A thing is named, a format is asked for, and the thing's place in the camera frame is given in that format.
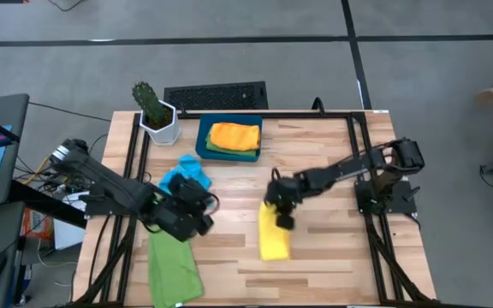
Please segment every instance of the blue tray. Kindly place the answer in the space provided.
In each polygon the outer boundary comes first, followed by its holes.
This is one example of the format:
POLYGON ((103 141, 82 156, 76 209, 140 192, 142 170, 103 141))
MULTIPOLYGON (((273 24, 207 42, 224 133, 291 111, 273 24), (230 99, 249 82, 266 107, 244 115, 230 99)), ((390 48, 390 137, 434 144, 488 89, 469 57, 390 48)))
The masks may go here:
POLYGON ((195 144, 195 151, 203 159, 219 159, 229 160, 236 162, 256 162, 260 157, 260 149, 262 148, 262 117, 259 115, 225 115, 225 114, 212 114, 202 115, 199 123, 199 132, 197 134, 197 144, 195 144), (206 136, 211 131, 212 124, 227 122, 243 125, 258 125, 260 127, 260 147, 256 150, 255 157, 244 157, 240 155, 219 153, 216 151, 206 150, 206 136))

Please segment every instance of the cactus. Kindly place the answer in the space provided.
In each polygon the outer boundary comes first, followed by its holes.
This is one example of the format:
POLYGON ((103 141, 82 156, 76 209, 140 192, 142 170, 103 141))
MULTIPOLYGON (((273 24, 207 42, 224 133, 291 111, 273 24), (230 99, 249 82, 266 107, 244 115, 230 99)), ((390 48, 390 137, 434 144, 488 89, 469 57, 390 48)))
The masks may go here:
POLYGON ((170 110, 159 103, 157 95, 147 82, 141 81, 134 85, 133 97, 146 114, 146 124, 154 129, 169 125, 172 116, 170 110))

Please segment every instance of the potted cactus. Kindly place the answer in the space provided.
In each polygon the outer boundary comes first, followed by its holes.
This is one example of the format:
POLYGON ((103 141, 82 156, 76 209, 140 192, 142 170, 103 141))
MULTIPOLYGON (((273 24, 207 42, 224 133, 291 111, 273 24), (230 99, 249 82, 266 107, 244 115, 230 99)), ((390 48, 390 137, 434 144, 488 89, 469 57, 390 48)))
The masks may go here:
POLYGON ((173 145, 181 133, 176 108, 157 98, 147 82, 133 87, 133 97, 142 109, 140 126, 150 135, 156 145, 173 145))

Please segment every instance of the yellow cloth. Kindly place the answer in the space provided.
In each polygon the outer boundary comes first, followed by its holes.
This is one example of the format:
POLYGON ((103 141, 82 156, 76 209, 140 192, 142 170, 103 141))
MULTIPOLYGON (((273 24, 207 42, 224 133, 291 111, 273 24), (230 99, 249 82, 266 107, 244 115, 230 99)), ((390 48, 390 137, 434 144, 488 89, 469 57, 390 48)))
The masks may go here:
POLYGON ((260 127, 226 122, 215 123, 211 128, 211 143, 226 150, 257 150, 260 147, 260 127))
POLYGON ((277 214, 273 204, 260 205, 258 231, 260 257, 264 261, 290 259, 290 231, 276 225, 277 214))

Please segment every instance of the blue towel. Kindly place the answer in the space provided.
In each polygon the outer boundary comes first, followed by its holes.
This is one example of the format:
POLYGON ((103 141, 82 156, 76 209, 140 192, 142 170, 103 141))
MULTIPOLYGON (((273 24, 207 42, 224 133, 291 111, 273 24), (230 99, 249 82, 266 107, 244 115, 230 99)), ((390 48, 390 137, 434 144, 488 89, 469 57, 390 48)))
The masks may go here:
POLYGON ((185 178, 192 178, 196 180, 204 189, 208 189, 211 185, 211 179, 209 179, 203 172, 201 163, 191 155, 184 155, 178 159, 178 165, 176 165, 172 171, 169 171, 166 175, 164 175, 163 179, 159 182, 159 188, 163 189, 167 193, 170 193, 170 179, 175 174, 182 174, 185 178))

